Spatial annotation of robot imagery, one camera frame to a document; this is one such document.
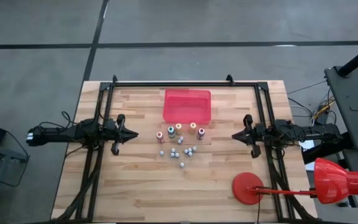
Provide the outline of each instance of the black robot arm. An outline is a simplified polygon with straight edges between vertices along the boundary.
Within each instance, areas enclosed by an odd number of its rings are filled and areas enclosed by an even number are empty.
[[[79,142],[83,146],[94,148],[100,141],[114,141],[111,151],[119,154],[117,144],[137,137],[137,133],[124,126],[125,116],[118,115],[117,121],[108,119],[100,125],[95,119],[85,119],[69,128],[44,128],[36,126],[29,130],[26,143],[29,146],[41,146],[48,142]]]
[[[256,158],[260,155],[257,141],[269,138],[273,146],[286,146],[286,142],[305,141],[320,139],[324,142],[339,142],[342,135],[334,124],[300,127],[291,121],[277,119],[273,126],[265,128],[264,124],[258,123],[252,127],[252,116],[247,114],[243,120],[244,130],[233,134],[232,138],[252,146],[251,156]]]

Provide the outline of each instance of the black metal frame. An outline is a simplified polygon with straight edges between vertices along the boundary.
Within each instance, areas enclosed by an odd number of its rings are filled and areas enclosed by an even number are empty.
[[[265,95],[268,118],[270,120],[270,125],[272,125],[272,121],[275,120],[273,113],[273,106],[270,99],[269,87],[267,82],[235,82],[231,75],[228,75],[226,81],[222,82],[119,82],[116,76],[113,76],[112,82],[102,82],[99,86],[99,94],[98,94],[98,102],[96,104],[95,109],[95,118],[99,118],[99,111],[101,108],[101,102],[103,99],[104,92],[108,91],[108,98],[106,102],[106,109],[104,111],[104,123],[109,118],[110,107],[112,103],[112,94],[115,87],[157,87],[157,86],[166,86],[166,87],[179,87],[179,86],[192,86],[192,87],[208,87],[208,86],[232,86],[232,87],[252,87],[255,91],[255,97],[259,112],[260,122],[264,124],[265,128],[268,126],[265,119],[264,108],[262,105],[262,97],[260,92],[262,91]],[[270,181],[272,185],[272,189],[278,189],[280,186],[283,190],[289,190],[287,173],[285,170],[284,160],[281,156],[281,150],[276,149],[277,153],[277,161],[278,161],[278,169],[276,170],[275,164],[273,162],[273,148],[268,141],[264,141],[265,144],[265,153],[267,158],[267,165],[270,174]],[[90,173],[91,161],[94,151],[97,151],[96,163],[92,172]],[[99,182],[99,173],[101,170],[101,161],[103,158],[104,151],[104,141],[100,142],[99,147],[97,149],[88,149],[88,153],[86,155],[85,167],[83,172],[83,178],[81,181],[81,189],[77,194],[73,202],[66,209],[65,213],[58,217],[57,219],[50,220],[52,223],[89,223],[92,222],[94,206],[96,203],[96,194],[98,190],[98,182]],[[84,205],[84,197],[87,191],[91,189],[91,195],[89,200],[88,213],[86,217],[83,217],[83,205]],[[275,211],[277,215],[278,222],[297,222],[297,223],[333,223],[333,222],[324,222],[318,220],[307,213],[307,211],[300,205],[299,201],[293,195],[287,195],[285,197],[285,203],[288,211],[288,218],[283,216],[283,209],[280,201],[280,197],[277,194],[273,195],[273,201],[275,204]],[[295,218],[294,209],[300,214],[302,220],[297,220]]]

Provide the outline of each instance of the red pole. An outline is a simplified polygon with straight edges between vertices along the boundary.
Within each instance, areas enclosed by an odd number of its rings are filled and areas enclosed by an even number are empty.
[[[291,194],[291,195],[316,195],[315,190],[294,192],[291,190],[272,190],[272,189],[247,189],[250,192],[262,193],[262,194]]]

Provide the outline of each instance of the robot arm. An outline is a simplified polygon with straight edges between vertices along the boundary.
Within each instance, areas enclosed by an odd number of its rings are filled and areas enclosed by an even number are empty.
[[[29,146],[42,146],[48,142],[80,142],[83,146],[94,147],[100,141],[113,140],[112,153],[119,154],[118,143],[136,138],[138,133],[124,126],[125,116],[120,114],[117,122],[108,119],[105,126],[94,119],[85,119],[69,128],[43,128],[36,126],[29,130],[26,143]]]

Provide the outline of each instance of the red round base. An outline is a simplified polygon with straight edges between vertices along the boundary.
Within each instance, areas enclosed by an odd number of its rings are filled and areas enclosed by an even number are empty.
[[[237,175],[232,183],[232,191],[235,198],[246,205],[255,205],[263,198],[262,194],[250,192],[247,189],[263,187],[264,184],[258,176],[250,172],[243,172]]]

